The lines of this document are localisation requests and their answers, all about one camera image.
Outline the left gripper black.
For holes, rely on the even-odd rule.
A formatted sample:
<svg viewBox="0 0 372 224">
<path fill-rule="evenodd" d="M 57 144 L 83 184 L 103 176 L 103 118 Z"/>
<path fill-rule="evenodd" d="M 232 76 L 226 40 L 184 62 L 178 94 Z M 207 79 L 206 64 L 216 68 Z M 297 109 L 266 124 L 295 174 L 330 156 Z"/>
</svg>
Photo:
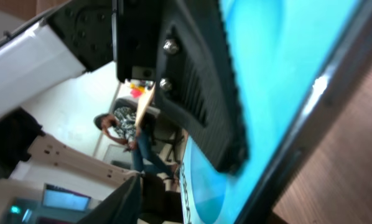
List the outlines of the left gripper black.
<svg viewBox="0 0 372 224">
<path fill-rule="evenodd" d="M 237 172 L 248 143 L 219 2 L 113 0 L 112 6 L 117 79 L 154 80 L 157 69 L 158 81 L 171 84 L 156 91 L 159 109 L 216 171 Z"/>
</svg>

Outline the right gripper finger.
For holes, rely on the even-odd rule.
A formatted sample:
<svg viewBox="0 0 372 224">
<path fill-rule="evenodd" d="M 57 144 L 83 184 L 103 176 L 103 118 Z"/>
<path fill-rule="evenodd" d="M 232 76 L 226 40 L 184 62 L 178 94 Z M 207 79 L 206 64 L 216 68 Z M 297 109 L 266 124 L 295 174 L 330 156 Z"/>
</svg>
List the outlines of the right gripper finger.
<svg viewBox="0 0 372 224">
<path fill-rule="evenodd" d="M 133 176 L 77 224 L 136 224 L 141 209 L 141 178 Z"/>
</svg>

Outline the smartphone with teal screen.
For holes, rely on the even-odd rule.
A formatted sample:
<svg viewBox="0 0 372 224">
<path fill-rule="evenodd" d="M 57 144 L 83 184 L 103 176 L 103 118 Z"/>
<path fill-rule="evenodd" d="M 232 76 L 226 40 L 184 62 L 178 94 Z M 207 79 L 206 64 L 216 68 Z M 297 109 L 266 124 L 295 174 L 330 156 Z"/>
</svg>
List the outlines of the smartphone with teal screen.
<svg viewBox="0 0 372 224">
<path fill-rule="evenodd" d="M 372 1 L 221 1 L 249 157 L 217 172 L 193 138 L 185 223 L 265 223 L 372 63 Z"/>
</svg>

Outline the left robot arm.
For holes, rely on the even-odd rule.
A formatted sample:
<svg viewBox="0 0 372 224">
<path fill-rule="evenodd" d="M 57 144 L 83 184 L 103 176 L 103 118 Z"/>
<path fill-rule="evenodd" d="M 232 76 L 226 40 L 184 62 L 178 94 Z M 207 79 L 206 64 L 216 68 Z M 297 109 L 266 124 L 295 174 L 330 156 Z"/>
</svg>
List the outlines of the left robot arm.
<svg viewBox="0 0 372 224">
<path fill-rule="evenodd" d="M 21 104 L 110 62 L 121 82 L 155 82 L 154 104 L 216 171 L 234 173 L 248 158 L 218 1 L 69 1 L 0 40 L 0 179 L 43 133 Z"/>
</svg>

